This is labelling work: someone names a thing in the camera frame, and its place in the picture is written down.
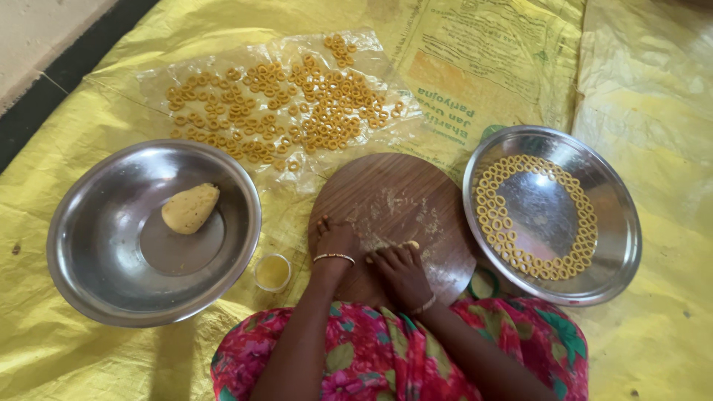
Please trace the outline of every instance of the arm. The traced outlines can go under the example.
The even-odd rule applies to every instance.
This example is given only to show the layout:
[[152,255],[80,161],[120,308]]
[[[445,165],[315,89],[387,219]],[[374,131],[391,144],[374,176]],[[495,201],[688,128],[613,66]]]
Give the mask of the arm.
[[[426,304],[433,293],[421,256],[412,245],[407,246],[409,250],[391,247],[369,256],[386,277],[401,306],[408,311]],[[436,302],[416,318],[438,339],[485,400],[557,400],[532,373],[480,336],[446,306]]]
[[[359,239],[350,224],[334,224],[325,216],[317,227],[318,255],[356,254]],[[329,306],[339,280],[350,266],[348,260],[341,258],[323,258],[314,264],[307,289],[272,350],[251,400],[319,399]]]

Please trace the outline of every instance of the bangle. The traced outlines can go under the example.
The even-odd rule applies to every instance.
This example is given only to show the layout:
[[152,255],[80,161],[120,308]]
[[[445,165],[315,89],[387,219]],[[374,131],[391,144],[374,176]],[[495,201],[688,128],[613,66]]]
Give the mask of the bangle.
[[431,306],[434,305],[434,303],[436,303],[436,294],[434,294],[434,296],[432,296],[431,299],[428,302],[424,303],[420,308],[416,308],[409,312],[409,315],[415,316],[426,312]]
[[354,259],[350,258],[347,255],[342,255],[341,253],[323,253],[314,259],[312,259],[312,262],[317,262],[319,259],[322,258],[342,258],[342,259],[347,259],[349,262],[352,262],[352,266],[356,265],[357,262],[354,262]]

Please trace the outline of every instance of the yellow dough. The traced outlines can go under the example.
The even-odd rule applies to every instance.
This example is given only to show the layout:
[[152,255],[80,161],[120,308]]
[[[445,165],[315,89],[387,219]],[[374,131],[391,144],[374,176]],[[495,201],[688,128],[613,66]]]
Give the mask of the yellow dough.
[[213,184],[201,184],[171,197],[161,208],[161,217],[171,230],[193,234],[208,219],[220,191]]
[[[405,248],[404,245],[406,245],[406,244],[411,244],[411,245],[413,245],[414,248],[417,249],[417,250],[421,248],[421,246],[419,245],[419,243],[417,243],[417,242],[414,241],[414,240],[410,240],[410,241],[406,241],[405,243],[402,243],[401,245],[399,245],[399,248],[404,249],[404,248]],[[373,261],[369,256],[366,257],[366,262],[367,262],[367,263],[374,263],[374,261]]]

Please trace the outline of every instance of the steel bowl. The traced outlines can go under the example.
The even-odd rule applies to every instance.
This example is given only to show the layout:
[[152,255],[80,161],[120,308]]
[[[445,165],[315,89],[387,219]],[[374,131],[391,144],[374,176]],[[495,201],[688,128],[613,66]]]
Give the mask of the steel bowl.
[[[173,232],[161,206],[202,183],[220,189],[198,232]],[[85,316],[145,328],[177,322],[218,299],[245,270],[262,212],[245,170],[192,141],[158,140],[92,167],[59,203],[47,237],[49,272]]]
[[[542,280],[504,262],[485,241],[473,207],[480,174],[504,156],[527,154],[552,161],[580,180],[597,215],[598,240],[592,265],[568,280]],[[518,233],[515,246],[543,260],[567,255],[577,235],[574,202],[564,187],[534,173],[516,173],[497,190]],[[488,259],[527,293],[559,305],[588,306],[619,295],[641,260],[641,226],[634,202],[619,175],[589,146],[540,126],[504,128],[473,152],[463,178],[468,224]]]

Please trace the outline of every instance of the wooden chopping board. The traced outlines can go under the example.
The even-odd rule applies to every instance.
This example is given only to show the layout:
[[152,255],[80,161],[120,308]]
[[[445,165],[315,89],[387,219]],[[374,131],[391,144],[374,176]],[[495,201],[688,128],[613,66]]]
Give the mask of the wooden chopping board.
[[376,266],[366,253],[415,240],[431,288],[445,305],[468,285],[476,267],[478,245],[463,212],[458,186],[420,158],[377,153],[339,169],[319,192],[309,217],[309,252],[317,249],[317,221],[329,215],[347,220],[362,233],[356,265],[344,276],[335,298],[395,310]]

